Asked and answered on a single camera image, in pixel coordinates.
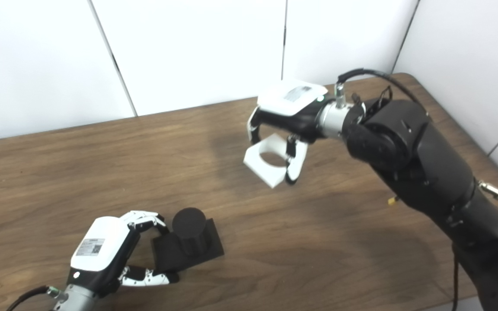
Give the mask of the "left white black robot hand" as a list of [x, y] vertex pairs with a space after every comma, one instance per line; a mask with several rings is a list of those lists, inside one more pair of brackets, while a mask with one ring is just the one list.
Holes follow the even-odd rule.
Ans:
[[169, 233], [164, 217], [152, 211], [132, 210], [120, 217], [96, 218], [71, 257], [67, 285], [85, 288], [103, 298], [119, 287], [178, 283], [177, 273], [128, 265], [141, 234], [149, 229], [161, 235]]

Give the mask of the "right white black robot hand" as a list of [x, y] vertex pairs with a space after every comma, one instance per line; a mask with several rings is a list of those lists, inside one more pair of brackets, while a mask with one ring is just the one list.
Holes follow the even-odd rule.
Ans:
[[316, 119], [327, 92], [322, 85], [284, 79], [257, 97], [243, 163], [269, 187], [297, 182], [309, 145], [321, 136]]

